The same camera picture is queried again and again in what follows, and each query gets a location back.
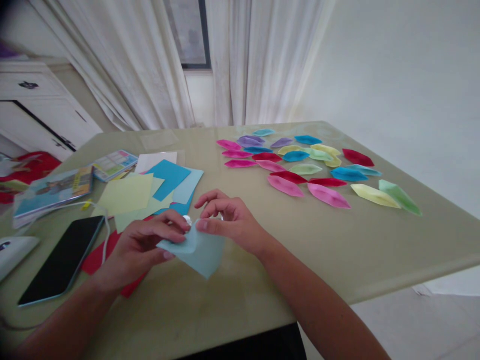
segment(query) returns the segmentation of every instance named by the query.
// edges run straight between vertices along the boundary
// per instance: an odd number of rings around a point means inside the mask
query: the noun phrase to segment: phone screen
[[[18,305],[34,304],[65,293],[73,284],[103,221],[103,216],[96,216],[72,222]]]

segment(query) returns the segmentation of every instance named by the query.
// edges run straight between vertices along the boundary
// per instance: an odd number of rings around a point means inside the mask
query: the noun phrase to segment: cabinet drawer
[[[59,95],[63,95],[62,88],[41,72],[0,72],[2,99]]]

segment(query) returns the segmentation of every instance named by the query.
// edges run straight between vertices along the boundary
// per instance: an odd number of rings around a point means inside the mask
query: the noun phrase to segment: book
[[[20,219],[38,212],[45,214],[45,210],[90,194],[92,183],[92,166],[34,181],[27,191],[15,195],[13,217]]]
[[[122,172],[134,167],[138,161],[138,156],[125,150],[118,150],[112,152],[110,155],[99,158],[91,165],[93,166],[93,174],[95,177],[107,183]]]

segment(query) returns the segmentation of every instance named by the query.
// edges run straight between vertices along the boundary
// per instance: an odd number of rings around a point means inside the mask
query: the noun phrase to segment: white mouse
[[[37,246],[40,239],[33,236],[0,239],[0,282]]]

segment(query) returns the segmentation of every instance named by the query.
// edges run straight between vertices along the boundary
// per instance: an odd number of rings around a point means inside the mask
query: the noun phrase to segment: white curtain
[[[323,4],[207,0],[217,126],[291,119]]]
[[[163,0],[30,0],[123,131],[195,118]]]

